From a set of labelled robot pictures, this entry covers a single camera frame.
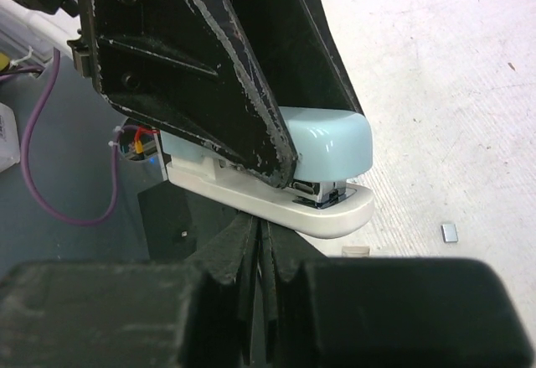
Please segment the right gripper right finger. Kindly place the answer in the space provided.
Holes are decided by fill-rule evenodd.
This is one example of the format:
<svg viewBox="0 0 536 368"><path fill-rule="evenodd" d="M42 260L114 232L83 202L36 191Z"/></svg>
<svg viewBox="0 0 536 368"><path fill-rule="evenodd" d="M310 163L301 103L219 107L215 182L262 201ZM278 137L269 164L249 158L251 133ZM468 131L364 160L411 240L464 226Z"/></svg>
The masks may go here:
<svg viewBox="0 0 536 368"><path fill-rule="evenodd" d="M275 367L530 367L500 277L448 257L328 257L262 221L267 358Z"/></svg>

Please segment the small staple strip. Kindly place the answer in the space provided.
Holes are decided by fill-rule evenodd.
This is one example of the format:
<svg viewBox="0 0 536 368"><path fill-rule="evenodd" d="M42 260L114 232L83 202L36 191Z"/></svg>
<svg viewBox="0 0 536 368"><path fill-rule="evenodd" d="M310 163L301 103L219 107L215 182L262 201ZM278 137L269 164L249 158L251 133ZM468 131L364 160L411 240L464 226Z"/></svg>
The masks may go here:
<svg viewBox="0 0 536 368"><path fill-rule="evenodd" d="M445 223L441 225L442 239L446 244L457 243L459 241L456 225Z"/></svg>

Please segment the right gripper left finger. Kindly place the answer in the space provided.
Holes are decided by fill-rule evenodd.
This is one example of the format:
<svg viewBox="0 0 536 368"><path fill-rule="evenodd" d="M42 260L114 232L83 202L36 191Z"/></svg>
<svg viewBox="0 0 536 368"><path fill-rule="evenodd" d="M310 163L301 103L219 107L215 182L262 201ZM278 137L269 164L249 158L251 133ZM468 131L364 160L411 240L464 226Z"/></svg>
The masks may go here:
<svg viewBox="0 0 536 368"><path fill-rule="evenodd" d="M237 367L251 360L259 221L180 262L28 262L1 281L4 367Z"/></svg>

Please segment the light blue white stapler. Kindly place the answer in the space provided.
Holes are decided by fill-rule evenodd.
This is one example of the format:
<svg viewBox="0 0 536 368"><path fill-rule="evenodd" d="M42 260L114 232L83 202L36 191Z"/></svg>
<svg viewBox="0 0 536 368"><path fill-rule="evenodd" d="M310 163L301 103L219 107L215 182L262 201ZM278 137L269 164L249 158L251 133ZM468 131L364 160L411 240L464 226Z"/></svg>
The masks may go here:
<svg viewBox="0 0 536 368"><path fill-rule="evenodd" d="M332 239L366 225L374 193L352 178L373 166L373 134L358 111L283 106L291 151L247 168L213 149L165 133L171 184L307 236Z"/></svg>

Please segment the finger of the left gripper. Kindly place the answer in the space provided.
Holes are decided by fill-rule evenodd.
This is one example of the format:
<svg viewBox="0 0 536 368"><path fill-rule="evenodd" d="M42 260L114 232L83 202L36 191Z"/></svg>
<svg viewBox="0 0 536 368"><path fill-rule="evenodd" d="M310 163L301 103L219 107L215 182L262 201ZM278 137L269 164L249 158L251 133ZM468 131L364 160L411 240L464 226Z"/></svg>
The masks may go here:
<svg viewBox="0 0 536 368"><path fill-rule="evenodd" d="M362 107L322 0L230 0L278 106Z"/></svg>
<svg viewBox="0 0 536 368"><path fill-rule="evenodd" d="M110 105L222 153L288 159L275 97L230 0L79 0L90 76Z"/></svg>

